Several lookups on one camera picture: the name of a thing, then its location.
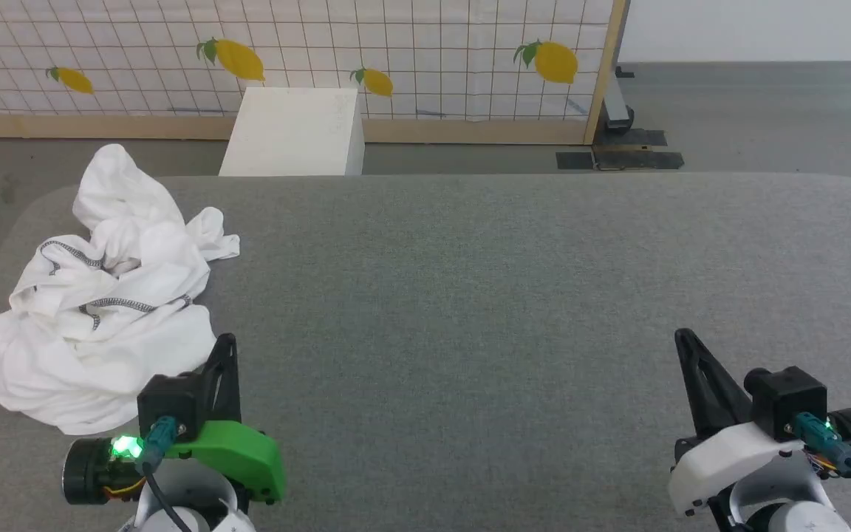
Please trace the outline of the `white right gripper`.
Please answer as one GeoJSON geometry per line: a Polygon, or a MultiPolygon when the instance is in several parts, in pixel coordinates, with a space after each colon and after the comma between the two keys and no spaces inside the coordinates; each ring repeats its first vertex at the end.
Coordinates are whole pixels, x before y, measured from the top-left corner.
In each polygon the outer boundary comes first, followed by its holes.
{"type": "Polygon", "coordinates": [[[674,342],[696,437],[708,437],[677,442],[666,486],[674,510],[688,517],[703,509],[715,517],[837,516],[823,484],[851,480],[851,409],[824,420],[799,414],[776,440],[749,422],[752,400],[693,330],[676,330],[674,342]]]}

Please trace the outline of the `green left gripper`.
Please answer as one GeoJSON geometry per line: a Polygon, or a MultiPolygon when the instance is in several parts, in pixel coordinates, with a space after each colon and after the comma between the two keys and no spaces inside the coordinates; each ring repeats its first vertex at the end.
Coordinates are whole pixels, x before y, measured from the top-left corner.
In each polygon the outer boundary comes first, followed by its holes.
{"type": "Polygon", "coordinates": [[[244,501],[280,502],[287,479],[277,443],[240,423],[239,347],[233,333],[216,337],[200,383],[202,428],[196,437],[187,438],[174,421],[166,420],[162,429],[152,426],[144,437],[76,440],[62,468],[62,495],[68,504],[132,502],[149,488],[148,472],[162,488],[163,468],[175,471],[194,463],[227,480],[244,501]]]}

